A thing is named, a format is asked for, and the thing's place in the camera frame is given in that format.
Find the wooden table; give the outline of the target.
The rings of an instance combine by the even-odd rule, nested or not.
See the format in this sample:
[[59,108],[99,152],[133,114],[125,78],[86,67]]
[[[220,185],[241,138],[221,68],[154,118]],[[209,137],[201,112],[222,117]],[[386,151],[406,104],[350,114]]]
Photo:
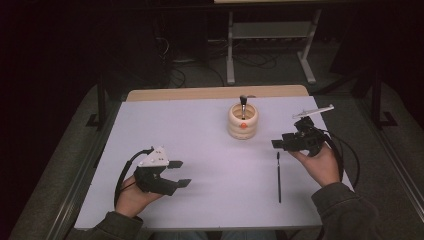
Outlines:
[[296,97],[308,96],[309,92],[302,85],[148,89],[130,91],[126,101],[224,99],[238,98],[240,95],[254,97]]

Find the person's left hand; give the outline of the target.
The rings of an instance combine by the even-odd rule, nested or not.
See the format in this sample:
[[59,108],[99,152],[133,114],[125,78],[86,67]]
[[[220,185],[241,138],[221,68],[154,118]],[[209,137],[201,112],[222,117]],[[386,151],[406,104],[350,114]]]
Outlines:
[[131,176],[122,184],[115,211],[121,215],[133,218],[140,214],[149,204],[161,197],[161,194],[141,191],[136,185],[135,177]]

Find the thin black makeup brush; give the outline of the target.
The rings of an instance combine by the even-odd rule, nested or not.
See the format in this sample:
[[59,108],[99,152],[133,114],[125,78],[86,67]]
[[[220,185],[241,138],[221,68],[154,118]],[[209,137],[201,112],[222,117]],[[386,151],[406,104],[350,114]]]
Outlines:
[[278,201],[281,204],[281,201],[282,201],[282,192],[281,192],[280,152],[277,152],[276,158],[277,158]]

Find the cream ribbed brush holder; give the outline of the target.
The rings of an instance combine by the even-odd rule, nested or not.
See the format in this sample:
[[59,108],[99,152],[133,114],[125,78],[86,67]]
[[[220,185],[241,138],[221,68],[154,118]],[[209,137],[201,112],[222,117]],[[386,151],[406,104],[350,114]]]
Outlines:
[[259,112],[255,106],[234,104],[228,111],[228,133],[235,139],[250,139],[256,134],[258,121]]

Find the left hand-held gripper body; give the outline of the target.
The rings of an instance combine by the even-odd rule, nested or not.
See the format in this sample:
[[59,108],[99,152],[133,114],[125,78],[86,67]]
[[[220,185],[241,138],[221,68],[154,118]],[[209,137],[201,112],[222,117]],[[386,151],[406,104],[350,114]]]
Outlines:
[[164,179],[160,174],[168,169],[169,161],[166,150],[162,147],[142,150],[133,156],[137,159],[144,155],[137,164],[133,173],[136,180],[136,185],[143,192],[152,192],[162,195],[172,196],[177,190],[177,182]]

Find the black metal stand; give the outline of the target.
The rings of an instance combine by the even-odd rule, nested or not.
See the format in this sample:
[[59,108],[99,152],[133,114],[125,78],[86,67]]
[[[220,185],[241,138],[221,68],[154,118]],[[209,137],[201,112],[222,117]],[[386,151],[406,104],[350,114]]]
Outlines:
[[97,112],[91,114],[86,125],[88,127],[96,127],[100,131],[106,121],[106,91],[103,83],[103,78],[100,77],[97,81]]
[[371,119],[379,130],[388,126],[397,126],[397,122],[390,112],[381,111],[381,94],[382,78],[380,72],[376,71],[372,81]]

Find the white table board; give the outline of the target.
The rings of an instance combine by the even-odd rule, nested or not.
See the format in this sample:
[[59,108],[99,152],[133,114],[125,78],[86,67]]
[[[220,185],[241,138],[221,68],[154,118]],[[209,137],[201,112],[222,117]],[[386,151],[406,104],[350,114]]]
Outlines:
[[[313,110],[312,97],[253,98],[259,112],[256,135],[237,140],[227,132],[235,99],[125,102],[121,105],[76,227],[91,228],[113,208],[115,186],[128,160],[162,146],[179,169],[162,176],[190,184],[142,213],[149,230],[224,230],[315,227],[321,220],[311,200],[319,188],[290,154],[271,141],[293,132],[294,115]],[[281,204],[277,158],[280,152]]]

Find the person's right hand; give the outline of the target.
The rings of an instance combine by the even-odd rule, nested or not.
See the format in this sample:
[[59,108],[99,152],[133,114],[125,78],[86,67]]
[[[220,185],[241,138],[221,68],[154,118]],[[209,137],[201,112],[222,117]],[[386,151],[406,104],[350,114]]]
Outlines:
[[337,160],[332,149],[324,143],[320,152],[315,156],[307,156],[302,152],[290,151],[289,154],[297,159],[308,174],[321,186],[341,181]]

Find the white metal table frame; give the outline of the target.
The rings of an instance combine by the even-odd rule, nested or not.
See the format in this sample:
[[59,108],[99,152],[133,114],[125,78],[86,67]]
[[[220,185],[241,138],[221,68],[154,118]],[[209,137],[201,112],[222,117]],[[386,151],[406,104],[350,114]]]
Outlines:
[[308,55],[318,28],[322,10],[315,11],[310,21],[289,22],[234,22],[233,13],[229,13],[227,34],[226,78],[229,85],[235,84],[233,59],[233,41],[247,39],[288,39],[304,38],[306,44],[302,51],[297,52],[299,63],[307,82],[311,85],[317,82],[308,62]]

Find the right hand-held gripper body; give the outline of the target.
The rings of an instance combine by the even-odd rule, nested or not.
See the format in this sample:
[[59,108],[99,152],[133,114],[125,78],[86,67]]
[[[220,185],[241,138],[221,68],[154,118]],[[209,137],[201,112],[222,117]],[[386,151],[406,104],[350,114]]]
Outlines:
[[285,151],[307,151],[310,157],[316,156],[326,140],[324,131],[315,127],[311,119],[312,115],[333,110],[334,106],[330,104],[327,107],[303,110],[301,113],[293,116],[296,119],[294,123],[297,131],[295,133],[285,133],[282,135],[282,148]]

